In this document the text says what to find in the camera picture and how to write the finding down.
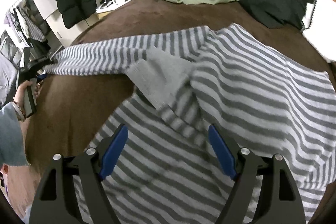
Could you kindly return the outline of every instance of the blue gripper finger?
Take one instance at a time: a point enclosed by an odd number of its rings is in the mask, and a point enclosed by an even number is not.
[[[216,153],[224,174],[234,180],[237,176],[235,158],[213,125],[209,126],[209,142]]]
[[[99,173],[99,177],[102,180],[112,174],[118,158],[124,149],[128,138],[127,127],[122,126],[119,132],[115,132],[115,134],[117,134],[116,137],[113,139],[110,146],[102,157],[101,169]]]

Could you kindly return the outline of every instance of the silver screw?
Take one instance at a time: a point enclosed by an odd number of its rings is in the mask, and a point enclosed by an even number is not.
[[[55,154],[55,155],[53,156],[53,159],[54,159],[54,160],[59,160],[61,157],[62,157],[61,154]]]
[[[243,154],[243,155],[248,155],[250,153],[250,150],[248,148],[242,148],[240,150],[240,152]]]
[[[283,159],[283,156],[280,155],[280,154],[275,154],[275,159],[276,159],[276,160],[282,160],[282,159]]]
[[[89,148],[88,150],[86,150],[86,153],[90,156],[93,155],[95,152],[96,150],[94,148]]]

